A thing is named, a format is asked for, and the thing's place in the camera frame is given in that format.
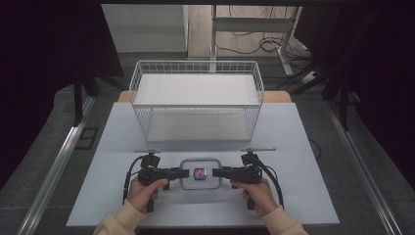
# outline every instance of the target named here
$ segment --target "sleeve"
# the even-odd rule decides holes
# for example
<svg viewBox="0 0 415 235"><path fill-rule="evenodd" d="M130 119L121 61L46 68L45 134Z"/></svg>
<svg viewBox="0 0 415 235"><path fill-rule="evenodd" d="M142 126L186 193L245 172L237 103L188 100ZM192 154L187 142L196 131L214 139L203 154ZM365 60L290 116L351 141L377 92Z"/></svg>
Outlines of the sleeve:
<svg viewBox="0 0 415 235"><path fill-rule="evenodd" d="M134 234L138 224L147 216L140 213L125 200L118 212L108 213L95 228L94 235Z"/></svg>
<svg viewBox="0 0 415 235"><path fill-rule="evenodd" d="M292 220L284 209L278 207L275 211L263 216L266 228L271 235L307 235L302 228L302 224Z"/></svg>

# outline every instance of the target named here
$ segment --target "wire basket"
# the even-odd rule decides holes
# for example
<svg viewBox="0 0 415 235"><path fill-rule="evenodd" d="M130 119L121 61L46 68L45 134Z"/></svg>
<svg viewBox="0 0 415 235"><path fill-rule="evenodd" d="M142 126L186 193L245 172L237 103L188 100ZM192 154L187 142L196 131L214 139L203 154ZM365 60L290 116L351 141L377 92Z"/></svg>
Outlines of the wire basket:
<svg viewBox="0 0 415 235"><path fill-rule="evenodd" d="M129 96L147 141L250 141L263 84L256 62L139 61Z"/></svg>

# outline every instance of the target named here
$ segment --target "person's left hand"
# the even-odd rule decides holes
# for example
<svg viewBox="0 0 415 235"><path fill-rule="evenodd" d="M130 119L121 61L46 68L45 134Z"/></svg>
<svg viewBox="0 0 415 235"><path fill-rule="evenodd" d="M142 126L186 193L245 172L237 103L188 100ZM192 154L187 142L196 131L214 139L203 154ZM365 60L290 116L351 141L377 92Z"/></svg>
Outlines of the person's left hand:
<svg viewBox="0 0 415 235"><path fill-rule="evenodd" d="M139 212L147 212L147 204L150 199L155 200L158 197L159 188L166 185L168 180L159 179L149 186L144 186L135 177L130 182L130 188L128 191L127 200L128 202Z"/></svg>

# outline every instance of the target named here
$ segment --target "metal frame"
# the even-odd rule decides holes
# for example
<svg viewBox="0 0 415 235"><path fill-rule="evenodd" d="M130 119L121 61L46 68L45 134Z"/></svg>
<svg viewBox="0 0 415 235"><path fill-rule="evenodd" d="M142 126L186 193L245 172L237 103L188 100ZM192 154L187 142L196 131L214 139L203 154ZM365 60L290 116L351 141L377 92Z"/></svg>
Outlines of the metal frame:
<svg viewBox="0 0 415 235"><path fill-rule="evenodd" d="M33 234L36 230L36 227L39 224L40 219L42 218L42 215L45 212L53 193L55 192L55 188L58 185L61 175L67 166L70 155L72 154L76 142L82 133L86 121L88 120L88 115L91 112L94 103L94 98L87 98L82 109L83 118L77 126L73 126L70 129L67 139L61 148L61 151L55 158L55 161L53 162L48 174L46 175L46 178L43 181L43 184L40 187L36 198L31 204L30 209L28 210L17 234Z"/></svg>
<svg viewBox="0 0 415 235"><path fill-rule="evenodd" d="M340 137L342 138L347 151L349 153L350 159L353 162L360 179L362 180L363 186L365 187L367 194L369 195L370 200L377 211L379 218L385 226L388 234L396 235L402 234L396 219L394 218L393 212L388 205L385 197L383 196L381 190L375 182L372 174L369 171L369 168L366 166L366 163L363 161L362 156L360 155L359 150L355 146L353 139L351 138L348 131L345 131L342 127L341 122L337 118L337 109L334 102L326 102L329 109L333 123L335 124L336 129L339 132Z"/></svg>
<svg viewBox="0 0 415 235"><path fill-rule="evenodd" d="M283 32L284 38L277 52L285 74L287 76L293 75L293 70L287 59L287 47L298 12L299 7L295 7L288 19L218 18L216 16L216 5L212 5L210 60L216 60L216 33L218 31Z"/></svg>

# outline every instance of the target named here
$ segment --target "white table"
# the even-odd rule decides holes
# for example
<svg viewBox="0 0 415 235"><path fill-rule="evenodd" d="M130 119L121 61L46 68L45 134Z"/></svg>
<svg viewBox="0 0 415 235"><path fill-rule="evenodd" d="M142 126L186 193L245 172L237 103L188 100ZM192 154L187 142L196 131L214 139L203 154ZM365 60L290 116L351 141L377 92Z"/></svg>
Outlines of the white table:
<svg viewBox="0 0 415 235"><path fill-rule="evenodd" d="M157 149L159 167L179 166L187 158L214 157L222 165L241 166L241 149L272 148L258 152L278 173L287 213L303 224L339 223L326 185L314 159L294 103L263 104L250 143L152 143L141 132L131 104L115 103L100 144L73 207L67 226L95 226L108 212L121 207L122 187L137 149ZM275 189L273 194L278 202ZM215 190L183 190L179 180L160 190L155 211L141 227L243 227L263 225L247 210L241 189L228 180Z"/></svg>

